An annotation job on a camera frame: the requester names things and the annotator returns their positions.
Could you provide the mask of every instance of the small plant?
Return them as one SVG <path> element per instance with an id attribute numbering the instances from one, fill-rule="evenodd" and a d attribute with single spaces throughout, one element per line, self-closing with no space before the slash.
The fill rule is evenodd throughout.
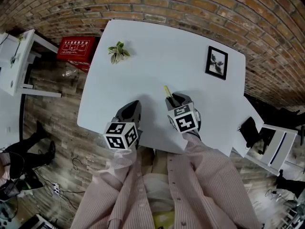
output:
<path id="1" fill-rule="evenodd" d="M 23 34 L 20 34 L 18 37 L 17 37 L 19 43 L 23 40 Z"/>
<path id="2" fill-rule="evenodd" d="M 108 48 L 109 54 L 113 55 L 111 56 L 111 63 L 118 63 L 120 60 L 123 60 L 124 57 L 130 57 L 130 54 L 127 50 L 123 49 L 124 43 L 118 42 L 116 44 L 116 47 L 110 47 Z"/>

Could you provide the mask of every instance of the plastic bottle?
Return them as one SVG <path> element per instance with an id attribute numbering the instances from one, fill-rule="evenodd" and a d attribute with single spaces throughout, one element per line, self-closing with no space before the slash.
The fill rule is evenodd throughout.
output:
<path id="1" fill-rule="evenodd" d="M 67 70 L 65 73 L 62 74 L 63 77 L 70 77 L 72 75 L 76 75 L 77 70 Z"/>

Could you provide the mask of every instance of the person's leg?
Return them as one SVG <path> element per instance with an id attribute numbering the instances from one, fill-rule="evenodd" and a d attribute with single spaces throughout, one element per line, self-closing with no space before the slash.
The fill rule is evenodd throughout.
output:
<path id="1" fill-rule="evenodd" d="M 305 189 L 305 182 L 286 180 L 282 177 L 281 179 L 279 179 L 276 188 L 288 190 L 294 193 L 295 196 L 298 198 L 302 191 Z"/>
<path id="2" fill-rule="evenodd" d="M 291 126 L 296 128 L 299 125 L 305 125 L 305 113 L 294 115 L 291 119 Z"/>
<path id="3" fill-rule="evenodd" d="M 5 149 L 6 152 L 13 152 L 16 154 L 24 154 L 41 139 L 47 136 L 45 130 L 42 128 L 40 122 L 37 121 L 37 130 L 30 138 L 15 143 Z"/>
<path id="4" fill-rule="evenodd" d="M 50 143 L 49 151 L 43 155 L 37 155 L 32 153 L 23 154 L 25 161 L 25 168 L 32 169 L 43 165 L 48 165 L 55 156 L 55 143 Z"/>
<path id="5" fill-rule="evenodd" d="M 49 151 L 43 155 L 25 153 L 25 154 L 12 154 L 10 153 L 10 177 L 11 179 L 19 178 L 27 170 L 48 165 L 55 156 L 55 144 L 50 143 Z"/>

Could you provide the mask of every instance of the pink striped shirt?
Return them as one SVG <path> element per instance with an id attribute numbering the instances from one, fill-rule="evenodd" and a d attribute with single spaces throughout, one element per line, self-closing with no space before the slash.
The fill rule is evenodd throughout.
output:
<path id="1" fill-rule="evenodd" d="M 258 229 L 242 180 L 230 158 L 192 134 L 184 155 L 168 153 L 167 169 L 174 200 L 175 229 Z M 75 215 L 73 229 L 154 229 L 134 147 L 117 151 L 92 182 Z"/>
<path id="2" fill-rule="evenodd" d="M 0 153 L 0 159 L 4 166 L 4 174 L 0 178 L 0 187 L 1 187 L 10 180 L 10 165 L 7 165 L 10 163 L 10 154 Z"/>

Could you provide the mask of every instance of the white table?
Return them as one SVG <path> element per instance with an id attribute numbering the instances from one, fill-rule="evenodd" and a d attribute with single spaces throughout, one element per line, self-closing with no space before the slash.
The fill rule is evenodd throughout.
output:
<path id="1" fill-rule="evenodd" d="M 124 43 L 131 57 L 111 65 L 107 48 Z M 226 80 L 205 73 L 208 46 L 229 54 Z M 110 21 L 95 52 L 84 87 L 78 125 L 103 133 L 125 104 L 140 100 L 140 144 L 182 153 L 186 141 L 167 118 L 163 86 L 189 95 L 202 116 L 202 141 L 230 155 L 240 125 L 244 97 L 245 56 L 208 38 L 167 26 Z"/>
<path id="2" fill-rule="evenodd" d="M 2 42 L 6 36 L 6 33 L 2 34 L 0 42 Z M 33 43 L 37 42 L 55 53 L 57 53 L 58 48 L 36 35 L 35 30 L 26 31 L 23 33 L 23 38 L 16 53 L 15 63 L 12 66 L 1 68 L 0 88 L 12 96 L 15 94 L 32 94 L 61 97 L 60 93 L 38 91 L 33 89 L 33 85 L 24 84 L 24 77 L 29 63 L 33 63 L 36 56 L 40 56 L 35 52 L 31 52 Z"/>

